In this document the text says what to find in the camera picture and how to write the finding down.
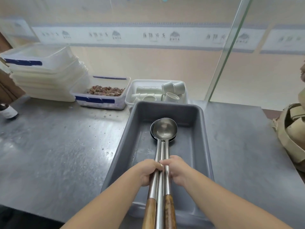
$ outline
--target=hand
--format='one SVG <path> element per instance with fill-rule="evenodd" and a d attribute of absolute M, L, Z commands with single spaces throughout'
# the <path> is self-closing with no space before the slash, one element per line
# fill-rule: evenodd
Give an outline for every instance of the hand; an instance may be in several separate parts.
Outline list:
<path fill-rule="evenodd" d="M 170 167 L 170 175 L 173 181 L 179 186 L 185 186 L 186 175 L 192 168 L 185 163 L 185 161 L 177 156 L 171 155 L 170 159 L 160 161 L 162 165 L 168 165 Z"/>
<path fill-rule="evenodd" d="M 163 170 L 163 166 L 153 159 L 146 159 L 134 165 L 132 169 L 140 175 L 141 185 L 148 186 L 150 174 L 152 174 L 156 169 Z"/>

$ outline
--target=bottle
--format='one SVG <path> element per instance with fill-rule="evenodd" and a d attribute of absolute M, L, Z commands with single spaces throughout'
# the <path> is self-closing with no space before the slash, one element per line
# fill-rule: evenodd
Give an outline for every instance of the bottle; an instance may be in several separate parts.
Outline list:
<path fill-rule="evenodd" d="M 19 116 L 15 109 L 4 103 L 0 103 L 0 115 L 10 120 L 16 119 Z"/>

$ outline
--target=bottle label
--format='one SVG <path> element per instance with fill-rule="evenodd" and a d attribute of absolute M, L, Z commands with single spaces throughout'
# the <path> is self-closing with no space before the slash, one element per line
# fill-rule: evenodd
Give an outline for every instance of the bottle label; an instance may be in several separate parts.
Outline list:
<path fill-rule="evenodd" d="M 17 115 L 18 112 L 13 109 L 11 106 L 9 106 L 7 109 L 0 111 L 0 115 L 3 115 L 5 118 L 10 119 Z"/>

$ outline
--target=forearm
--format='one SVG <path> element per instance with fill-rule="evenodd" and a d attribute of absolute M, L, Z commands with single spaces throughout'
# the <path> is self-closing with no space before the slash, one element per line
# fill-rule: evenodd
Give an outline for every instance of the forearm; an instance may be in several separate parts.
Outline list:
<path fill-rule="evenodd" d="M 140 177 L 134 169 L 129 169 L 62 228 L 117 229 L 140 187 Z"/>
<path fill-rule="evenodd" d="M 291 228 L 194 169 L 188 171 L 185 189 L 218 229 Z"/>

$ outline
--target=stacked plastic containers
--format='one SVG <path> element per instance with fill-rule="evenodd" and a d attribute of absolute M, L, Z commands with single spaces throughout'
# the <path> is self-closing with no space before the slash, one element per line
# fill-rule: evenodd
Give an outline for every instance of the stacked plastic containers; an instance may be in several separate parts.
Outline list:
<path fill-rule="evenodd" d="M 73 102 L 70 89 L 79 79 L 89 79 L 88 69 L 67 45 L 31 43 L 0 57 L 13 72 L 15 84 L 34 98 Z"/>

